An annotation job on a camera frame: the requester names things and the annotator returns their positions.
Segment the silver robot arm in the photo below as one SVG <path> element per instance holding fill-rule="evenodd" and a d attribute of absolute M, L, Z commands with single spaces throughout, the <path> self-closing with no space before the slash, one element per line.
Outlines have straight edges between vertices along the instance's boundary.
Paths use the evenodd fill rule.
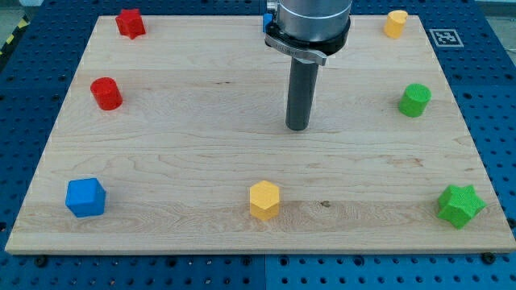
<path fill-rule="evenodd" d="M 303 64 L 326 64 L 345 44 L 352 0 L 269 1 L 265 43 Z"/>

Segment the blue block behind arm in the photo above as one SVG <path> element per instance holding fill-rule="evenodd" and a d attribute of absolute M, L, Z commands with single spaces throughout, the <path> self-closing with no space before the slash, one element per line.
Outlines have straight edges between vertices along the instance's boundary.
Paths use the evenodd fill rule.
<path fill-rule="evenodd" d="M 271 13 L 265 13 L 262 15 L 262 31 L 267 31 L 267 26 L 272 22 L 273 15 Z"/>

